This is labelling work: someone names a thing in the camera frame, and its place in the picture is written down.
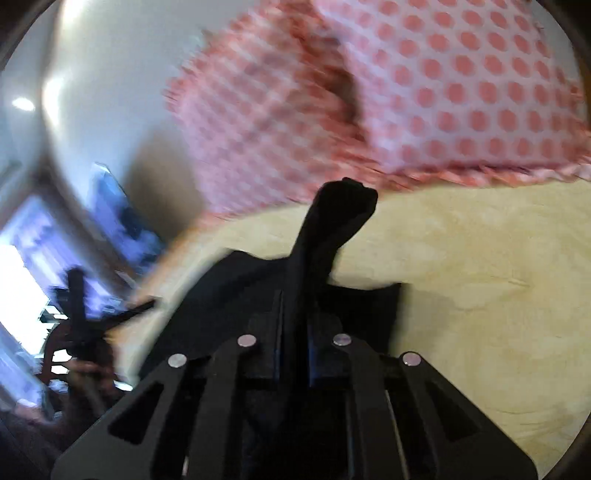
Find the person's left hand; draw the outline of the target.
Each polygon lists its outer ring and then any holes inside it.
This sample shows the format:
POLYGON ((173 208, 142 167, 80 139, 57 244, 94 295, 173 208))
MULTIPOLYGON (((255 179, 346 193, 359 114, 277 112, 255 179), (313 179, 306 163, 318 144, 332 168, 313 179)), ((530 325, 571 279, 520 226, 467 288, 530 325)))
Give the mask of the person's left hand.
POLYGON ((49 420, 37 406, 24 407, 21 411, 60 450, 73 444, 125 395, 115 385, 117 376, 111 361, 97 364, 73 358, 63 366, 68 370, 68 393, 60 416, 49 420))

